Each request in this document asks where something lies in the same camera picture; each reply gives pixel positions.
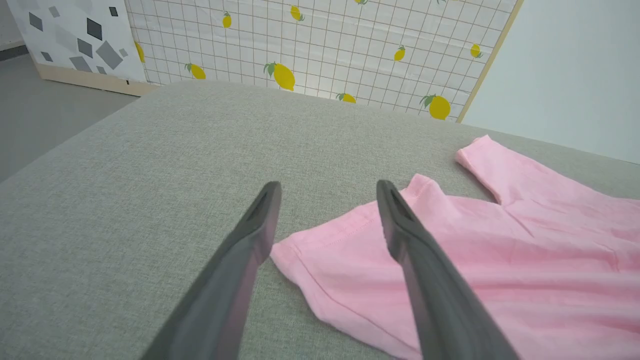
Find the black baseboard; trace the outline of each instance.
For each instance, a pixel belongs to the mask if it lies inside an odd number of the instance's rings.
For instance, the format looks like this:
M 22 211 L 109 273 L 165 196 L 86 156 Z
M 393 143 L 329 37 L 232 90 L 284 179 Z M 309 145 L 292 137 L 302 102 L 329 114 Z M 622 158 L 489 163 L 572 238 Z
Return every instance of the black baseboard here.
M 16 56 L 25 55 L 28 53 L 29 50 L 27 50 L 27 47 L 24 45 L 12 47 L 11 49 L 0 51 L 0 61 L 5 61 L 7 59 L 15 58 Z

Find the shirt sleeve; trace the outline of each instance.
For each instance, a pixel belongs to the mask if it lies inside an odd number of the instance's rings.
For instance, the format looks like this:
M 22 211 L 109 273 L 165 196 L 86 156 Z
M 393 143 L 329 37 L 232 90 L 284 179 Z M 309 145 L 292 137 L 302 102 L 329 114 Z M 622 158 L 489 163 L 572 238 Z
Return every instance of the shirt sleeve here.
M 518 200 L 572 200 L 596 191 L 494 142 L 488 135 L 456 154 L 501 205 Z

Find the white wall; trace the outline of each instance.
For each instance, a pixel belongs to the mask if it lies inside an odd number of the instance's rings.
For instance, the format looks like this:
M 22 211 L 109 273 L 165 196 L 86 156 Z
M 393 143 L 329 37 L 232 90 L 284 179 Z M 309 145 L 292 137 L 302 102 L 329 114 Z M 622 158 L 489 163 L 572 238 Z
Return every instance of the white wall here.
M 0 0 L 0 51 L 24 45 L 22 36 L 9 11 L 6 0 Z
M 640 0 L 525 0 L 463 123 L 640 163 L 639 19 Z

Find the lemon print wallpaper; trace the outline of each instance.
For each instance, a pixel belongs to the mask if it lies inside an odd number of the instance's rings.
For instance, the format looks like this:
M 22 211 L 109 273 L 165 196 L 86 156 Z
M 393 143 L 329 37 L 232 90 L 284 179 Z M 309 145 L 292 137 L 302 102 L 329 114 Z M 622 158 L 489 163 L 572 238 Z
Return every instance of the lemon print wallpaper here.
M 125 0 L 147 80 L 297 92 L 455 122 L 522 0 Z

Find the pink shirt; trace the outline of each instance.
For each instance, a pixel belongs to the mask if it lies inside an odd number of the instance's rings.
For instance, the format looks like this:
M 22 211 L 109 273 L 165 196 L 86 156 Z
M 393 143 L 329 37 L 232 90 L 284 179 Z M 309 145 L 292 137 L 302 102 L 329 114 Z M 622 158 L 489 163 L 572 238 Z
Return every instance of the pink shirt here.
M 456 159 L 498 204 L 447 196 L 422 175 L 401 193 L 516 351 L 640 359 L 640 201 L 598 193 L 488 136 Z M 320 320 L 392 356 L 420 357 L 375 202 L 292 234 L 271 257 Z

